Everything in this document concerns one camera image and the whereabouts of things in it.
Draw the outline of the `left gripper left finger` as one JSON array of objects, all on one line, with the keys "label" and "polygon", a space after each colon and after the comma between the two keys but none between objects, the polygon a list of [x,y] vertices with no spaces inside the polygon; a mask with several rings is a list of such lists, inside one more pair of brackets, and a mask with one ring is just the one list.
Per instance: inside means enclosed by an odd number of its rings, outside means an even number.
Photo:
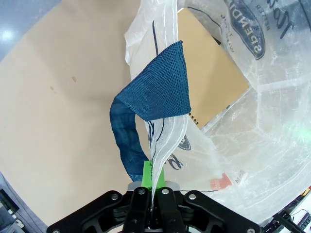
[{"label": "left gripper left finger", "polygon": [[151,196],[152,162],[145,161],[142,181],[125,194],[111,190],[47,228],[47,233],[108,233],[121,225],[126,233],[143,233]]}]

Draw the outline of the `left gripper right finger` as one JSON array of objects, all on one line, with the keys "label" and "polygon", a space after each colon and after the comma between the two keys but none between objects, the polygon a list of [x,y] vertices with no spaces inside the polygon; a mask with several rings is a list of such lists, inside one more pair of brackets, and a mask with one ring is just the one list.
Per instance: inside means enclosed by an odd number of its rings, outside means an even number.
[{"label": "left gripper right finger", "polygon": [[156,187],[155,208],[164,233],[262,233],[258,224],[199,191],[182,194],[168,187],[163,171]]}]

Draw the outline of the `red labelled packet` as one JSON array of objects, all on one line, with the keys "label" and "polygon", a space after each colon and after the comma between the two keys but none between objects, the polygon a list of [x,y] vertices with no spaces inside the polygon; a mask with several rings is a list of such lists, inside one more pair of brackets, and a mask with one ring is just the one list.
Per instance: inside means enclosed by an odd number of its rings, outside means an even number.
[{"label": "red labelled packet", "polygon": [[232,186],[233,183],[226,173],[223,173],[220,178],[213,178],[209,182],[211,191],[220,191]]}]

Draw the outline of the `clear plastic zip bag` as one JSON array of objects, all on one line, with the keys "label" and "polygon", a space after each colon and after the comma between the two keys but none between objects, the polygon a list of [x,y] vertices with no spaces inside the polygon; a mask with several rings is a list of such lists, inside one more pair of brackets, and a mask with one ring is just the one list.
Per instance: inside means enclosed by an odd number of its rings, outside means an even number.
[{"label": "clear plastic zip bag", "polygon": [[[201,129],[189,116],[184,8],[249,84]],[[311,0],[140,0],[124,37],[131,82],[110,122],[133,181],[150,160],[152,184],[164,171],[182,192],[198,190],[255,223],[311,186]],[[211,191],[223,173],[233,185]]]}]

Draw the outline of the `brown spiral notebook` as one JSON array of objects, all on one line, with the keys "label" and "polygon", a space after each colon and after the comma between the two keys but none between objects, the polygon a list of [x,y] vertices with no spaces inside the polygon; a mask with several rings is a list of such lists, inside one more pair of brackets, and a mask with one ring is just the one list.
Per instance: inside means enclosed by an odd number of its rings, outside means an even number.
[{"label": "brown spiral notebook", "polygon": [[178,36],[183,42],[187,66],[189,116],[201,129],[237,101],[249,84],[225,50],[188,8],[178,13]]}]

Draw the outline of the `dark equipment case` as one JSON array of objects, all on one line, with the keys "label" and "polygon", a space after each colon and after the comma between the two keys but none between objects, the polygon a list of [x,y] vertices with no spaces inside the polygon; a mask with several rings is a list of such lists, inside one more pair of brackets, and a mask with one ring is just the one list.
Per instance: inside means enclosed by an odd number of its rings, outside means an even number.
[{"label": "dark equipment case", "polygon": [[17,204],[8,196],[8,194],[3,189],[0,189],[0,202],[11,214],[14,214],[19,210]]}]

